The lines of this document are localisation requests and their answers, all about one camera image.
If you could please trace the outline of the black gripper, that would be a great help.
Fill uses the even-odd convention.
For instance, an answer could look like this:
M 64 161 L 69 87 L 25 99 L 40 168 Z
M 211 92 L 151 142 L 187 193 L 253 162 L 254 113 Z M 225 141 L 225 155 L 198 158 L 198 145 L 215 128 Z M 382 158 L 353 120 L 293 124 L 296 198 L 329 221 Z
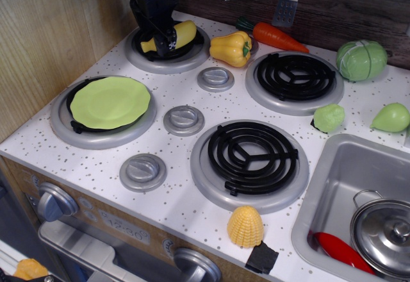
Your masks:
M 152 42 L 158 56 L 176 48 L 177 33 L 172 12 L 178 0 L 130 0 L 130 7 L 140 29 L 140 41 Z

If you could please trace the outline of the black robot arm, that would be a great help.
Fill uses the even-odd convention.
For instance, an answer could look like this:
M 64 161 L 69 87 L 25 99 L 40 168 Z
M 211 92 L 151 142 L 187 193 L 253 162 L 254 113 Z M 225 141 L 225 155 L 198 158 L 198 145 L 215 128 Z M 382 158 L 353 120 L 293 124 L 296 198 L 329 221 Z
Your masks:
M 176 48 L 172 13 L 178 0 L 130 0 L 131 11 L 144 33 L 152 33 L 160 57 Z

